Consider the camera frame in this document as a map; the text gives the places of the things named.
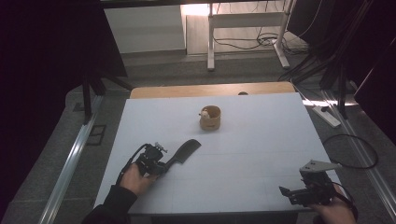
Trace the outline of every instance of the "table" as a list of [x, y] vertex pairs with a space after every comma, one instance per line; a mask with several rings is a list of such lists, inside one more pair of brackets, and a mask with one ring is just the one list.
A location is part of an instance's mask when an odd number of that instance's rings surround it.
[[[275, 93], [265, 94], [271, 92], [271, 86]], [[285, 88], [284, 93], [277, 87]], [[250, 95], [234, 95], [240, 91]], [[291, 205], [278, 186], [303, 189], [299, 168], [311, 159], [329, 162], [329, 158], [300, 95], [293, 91], [289, 83], [133, 90], [95, 205], [103, 202], [121, 167], [141, 145], [159, 142], [169, 150], [162, 159], [167, 161], [182, 143], [194, 138], [202, 146], [184, 164], [172, 166], [159, 178], [136, 201], [131, 213], [158, 216], [303, 210]], [[199, 127], [198, 113], [205, 105], [218, 105], [222, 110], [221, 126], [214, 132]], [[339, 182], [334, 171], [328, 174]]]
[[238, 14], [214, 14], [213, 3], [232, 3], [248, 2], [248, 0], [100, 0], [103, 8], [118, 7], [158, 7], [187, 4], [209, 4], [210, 13], [208, 15], [209, 37], [207, 48], [207, 70], [215, 70], [215, 50], [214, 50], [214, 31], [217, 28], [238, 28], [238, 27], [270, 27], [279, 26], [279, 32], [276, 39], [272, 40], [274, 50], [283, 68], [289, 69], [290, 64], [286, 58], [282, 41], [289, 22], [293, 0], [283, 12], [264, 12], [264, 13], [238, 13]]

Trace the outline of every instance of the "wooden cup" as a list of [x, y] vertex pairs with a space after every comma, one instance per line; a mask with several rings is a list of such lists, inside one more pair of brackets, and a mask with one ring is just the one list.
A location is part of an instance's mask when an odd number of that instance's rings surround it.
[[201, 128], [206, 131], [214, 131], [220, 127], [221, 110], [215, 105], [207, 105], [202, 108], [202, 111], [207, 111], [210, 119], [201, 116], [199, 121]]

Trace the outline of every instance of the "sleeve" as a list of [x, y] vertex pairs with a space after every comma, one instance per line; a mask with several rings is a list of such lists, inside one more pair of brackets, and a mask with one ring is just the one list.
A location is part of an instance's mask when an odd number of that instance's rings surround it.
[[82, 221], [83, 224], [129, 223], [128, 210], [137, 196], [128, 189], [111, 186], [105, 202], [96, 206]]

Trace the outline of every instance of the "wall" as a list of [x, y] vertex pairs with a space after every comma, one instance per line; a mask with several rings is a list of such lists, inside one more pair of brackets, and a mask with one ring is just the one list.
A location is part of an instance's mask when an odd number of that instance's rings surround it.
[[105, 10], [120, 53], [185, 49], [180, 6]]

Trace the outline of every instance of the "wooden table edge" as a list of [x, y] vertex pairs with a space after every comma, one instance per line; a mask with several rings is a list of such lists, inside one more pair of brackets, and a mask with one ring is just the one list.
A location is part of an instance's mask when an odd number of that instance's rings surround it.
[[258, 82], [211, 84], [193, 86], [168, 86], [168, 87], [139, 87], [131, 91], [131, 99], [172, 98], [172, 97], [199, 97], [238, 95], [240, 92], [247, 94], [271, 94], [295, 92], [289, 82]]

